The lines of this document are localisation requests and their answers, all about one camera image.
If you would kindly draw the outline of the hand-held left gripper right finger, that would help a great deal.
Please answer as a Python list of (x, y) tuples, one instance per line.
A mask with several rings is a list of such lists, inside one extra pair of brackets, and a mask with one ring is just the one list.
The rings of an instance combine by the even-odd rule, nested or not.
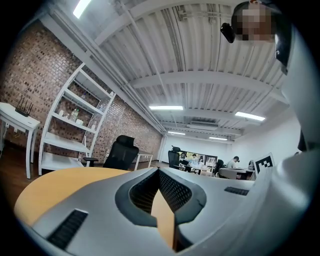
[[(206, 193), (206, 205), (197, 217), (188, 223), (180, 226), (181, 232), (186, 231), (187, 238), (195, 244), (213, 232), (233, 213), (237, 213), (237, 208), (246, 198), (225, 191), (227, 187), (250, 190), (254, 182), (251, 180), (237, 180), (215, 178), (198, 174), (187, 173), (170, 167), (162, 167), (161, 171), (169, 171), (184, 180), (199, 185)], [(175, 241), (175, 218), (163, 195), (158, 193), (158, 231), (164, 239), (165, 244), (174, 252), (178, 251)]]

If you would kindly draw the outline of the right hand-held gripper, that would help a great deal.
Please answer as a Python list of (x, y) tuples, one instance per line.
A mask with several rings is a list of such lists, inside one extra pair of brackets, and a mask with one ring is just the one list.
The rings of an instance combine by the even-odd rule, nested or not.
[(258, 157), (254, 160), (255, 175), (257, 176), (261, 171), (275, 166), (273, 154), (270, 152), (266, 155)]

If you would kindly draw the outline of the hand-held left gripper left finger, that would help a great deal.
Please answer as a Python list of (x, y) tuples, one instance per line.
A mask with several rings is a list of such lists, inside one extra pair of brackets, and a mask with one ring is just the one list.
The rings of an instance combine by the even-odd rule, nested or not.
[(149, 167), (89, 183), (33, 224), (36, 241), (53, 256), (170, 256), (157, 220), (130, 199)]

